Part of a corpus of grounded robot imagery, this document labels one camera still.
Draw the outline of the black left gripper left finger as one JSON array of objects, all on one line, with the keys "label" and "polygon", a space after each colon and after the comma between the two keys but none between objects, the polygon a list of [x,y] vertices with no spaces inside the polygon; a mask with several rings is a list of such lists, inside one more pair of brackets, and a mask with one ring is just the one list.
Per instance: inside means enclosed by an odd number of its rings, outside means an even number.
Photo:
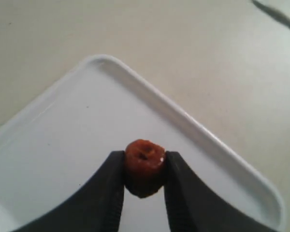
[{"label": "black left gripper left finger", "polygon": [[113,151],[69,199],[19,232],[117,232],[124,202],[124,152]]}]

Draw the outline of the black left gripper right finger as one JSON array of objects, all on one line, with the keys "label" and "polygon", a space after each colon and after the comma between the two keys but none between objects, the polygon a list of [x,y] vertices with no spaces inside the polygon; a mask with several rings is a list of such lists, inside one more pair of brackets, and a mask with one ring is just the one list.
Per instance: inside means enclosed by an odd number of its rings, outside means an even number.
[{"label": "black left gripper right finger", "polygon": [[166,153],[164,198],[173,232],[272,232],[212,191],[178,152]]}]

